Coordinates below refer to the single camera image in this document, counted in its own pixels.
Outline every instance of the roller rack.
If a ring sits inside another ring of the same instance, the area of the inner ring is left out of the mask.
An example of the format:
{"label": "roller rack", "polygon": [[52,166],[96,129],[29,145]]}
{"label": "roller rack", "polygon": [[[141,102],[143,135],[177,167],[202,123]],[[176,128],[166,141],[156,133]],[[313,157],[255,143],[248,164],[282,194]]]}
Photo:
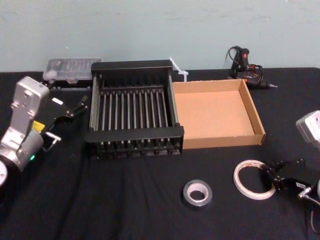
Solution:
{"label": "roller rack", "polygon": [[169,60],[95,62],[89,130],[97,157],[181,154]]}

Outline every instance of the cardboard box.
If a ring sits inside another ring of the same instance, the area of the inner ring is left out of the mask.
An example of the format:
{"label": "cardboard box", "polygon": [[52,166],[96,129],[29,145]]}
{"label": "cardboard box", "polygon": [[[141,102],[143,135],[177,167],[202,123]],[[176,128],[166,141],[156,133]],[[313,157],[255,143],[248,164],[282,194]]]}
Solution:
{"label": "cardboard box", "polygon": [[242,79],[174,82],[183,149],[259,145],[265,130]]}

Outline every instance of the black table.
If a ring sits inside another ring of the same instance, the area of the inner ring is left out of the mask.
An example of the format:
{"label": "black table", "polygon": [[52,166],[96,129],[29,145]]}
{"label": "black table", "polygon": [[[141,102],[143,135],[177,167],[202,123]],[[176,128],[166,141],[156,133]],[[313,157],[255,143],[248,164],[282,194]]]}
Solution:
{"label": "black table", "polygon": [[[24,76],[42,79],[41,72],[0,73],[1,136],[10,121],[15,83]],[[226,76],[226,70],[191,70],[188,79]],[[182,78],[175,75],[174,81]],[[320,170],[320,153],[304,142],[295,126],[296,120],[320,109],[320,70],[265,69],[265,78],[279,87],[250,91],[266,132],[261,146],[90,161],[83,141],[88,114],[71,125],[57,126],[55,133],[62,141],[28,165],[10,211],[0,215],[1,239],[315,239],[311,206],[298,201],[296,191],[276,192],[258,201],[242,195],[233,183],[235,167],[247,159],[304,158],[307,166]],[[52,95],[72,106],[83,94]],[[253,191],[265,190],[257,169],[244,169],[240,178]],[[211,186],[213,199],[207,210],[190,210],[181,200],[183,186],[193,179]]]}

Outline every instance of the white tape roll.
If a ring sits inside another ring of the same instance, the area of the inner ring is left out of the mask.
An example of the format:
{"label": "white tape roll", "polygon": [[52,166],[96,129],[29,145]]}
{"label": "white tape roll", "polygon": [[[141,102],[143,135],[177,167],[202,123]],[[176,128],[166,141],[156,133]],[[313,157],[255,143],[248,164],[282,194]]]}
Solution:
{"label": "white tape roll", "polygon": [[262,165],[264,165],[263,162],[257,161],[257,160],[246,160],[243,162],[240,162],[238,166],[236,166],[234,173],[233,173],[233,181],[236,186],[236,188],[245,195],[246,197],[254,200],[265,200],[270,198],[276,191],[275,186],[272,184],[272,187],[269,191],[264,192],[264,193],[256,193],[253,191],[250,191],[245,188],[245,186],[242,185],[239,179],[239,172],[241,169],[246,168],[246,167],[256,167],[259,169],[262,169]]}

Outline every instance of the silver tape roll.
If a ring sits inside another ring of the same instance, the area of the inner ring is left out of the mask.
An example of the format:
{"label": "silver tape roll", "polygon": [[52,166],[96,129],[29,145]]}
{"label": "silver tape roll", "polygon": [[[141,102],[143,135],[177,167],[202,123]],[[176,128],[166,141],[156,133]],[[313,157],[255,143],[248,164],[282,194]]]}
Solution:
{"label": "silver tape roll", "polygon": [[[191,195],[195,191],[201,192],[204,197],[202,199],[194,199]],[[183,200],[187,205],[196,209],[207,207],[212,201],[212,190],[204,181],[191,180],[183,188]]]}
{"label": "silver tape roll", "polygon": [[5,184],[8,177],[8,170],[6,165],[0,161],[0,187]]}

